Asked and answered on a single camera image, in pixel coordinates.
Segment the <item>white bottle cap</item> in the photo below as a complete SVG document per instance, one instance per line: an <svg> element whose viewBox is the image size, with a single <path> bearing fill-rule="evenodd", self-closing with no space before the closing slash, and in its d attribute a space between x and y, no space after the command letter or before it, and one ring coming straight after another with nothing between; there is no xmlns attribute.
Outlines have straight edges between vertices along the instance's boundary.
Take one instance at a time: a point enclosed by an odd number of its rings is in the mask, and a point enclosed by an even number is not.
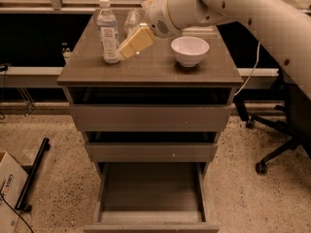
<svg viewBox="0 0 311 233"><path fill-rule="evenodd" d="M110 7L110 0L99 0L99 6L101 8L109 8Z"/></svg>

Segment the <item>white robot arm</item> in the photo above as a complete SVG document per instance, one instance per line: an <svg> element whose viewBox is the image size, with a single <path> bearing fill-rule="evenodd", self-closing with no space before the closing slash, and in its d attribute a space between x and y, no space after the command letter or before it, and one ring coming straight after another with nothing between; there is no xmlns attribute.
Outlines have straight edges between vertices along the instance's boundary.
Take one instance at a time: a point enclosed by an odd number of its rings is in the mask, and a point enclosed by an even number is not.
<svg viewBox="0 0 311 233"><path fill-rule="evenodd" d="M243 24L311 99L311 17L281 0L155 0L147 23L160 38L228 18Z"/></svg>

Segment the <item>bowl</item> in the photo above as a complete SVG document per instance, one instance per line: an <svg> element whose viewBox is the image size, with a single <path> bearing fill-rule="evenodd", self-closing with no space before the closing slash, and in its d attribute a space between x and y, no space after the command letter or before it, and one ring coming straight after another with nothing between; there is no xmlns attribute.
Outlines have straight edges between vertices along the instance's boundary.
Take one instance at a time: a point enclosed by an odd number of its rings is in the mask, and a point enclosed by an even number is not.
<svg viewBox="0 0 311 233"><path fill-rule="evenodd" d="M171 44L176 60L185 67L193 67L203 60L209 45L204 40L183 36L175 39Z"/></svg>

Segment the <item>white box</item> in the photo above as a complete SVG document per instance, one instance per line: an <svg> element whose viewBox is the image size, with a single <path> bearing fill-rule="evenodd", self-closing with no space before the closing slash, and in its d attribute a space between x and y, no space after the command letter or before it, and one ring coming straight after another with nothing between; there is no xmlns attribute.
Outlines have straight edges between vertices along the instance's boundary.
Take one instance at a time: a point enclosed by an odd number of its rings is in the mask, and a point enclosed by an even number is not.
<svg viewBox="0 0 311 233"><path fill-rule="evenodd" d="M0 192L13 208L27 177L27 173L7 152L0 152L0 188L2 187ZM18 216L6 205L2 196L0 196L0 231L13 233Z"/></svg>

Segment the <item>speckled floor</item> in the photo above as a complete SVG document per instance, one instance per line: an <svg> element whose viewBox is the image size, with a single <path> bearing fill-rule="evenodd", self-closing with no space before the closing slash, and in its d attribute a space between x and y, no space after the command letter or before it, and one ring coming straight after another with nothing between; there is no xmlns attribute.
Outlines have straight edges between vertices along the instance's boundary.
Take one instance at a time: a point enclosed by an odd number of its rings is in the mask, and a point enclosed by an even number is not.
<svg viewBox="0 0 311 233"><path fill-rule="evenodd" d="M22 164L32 163L44 137L51 149L29 194L32 212L22 215L36 233L83 232L92 224L100 179L71 117L0 120L0 151ZM255 172L255 163L287 138L259 123L250 130L239 117L229 119L204 180L209 218L221 233L311 232L311 159L303 150L279 156L265 176ZM30 231L20 220L16 232Z"/></svg>

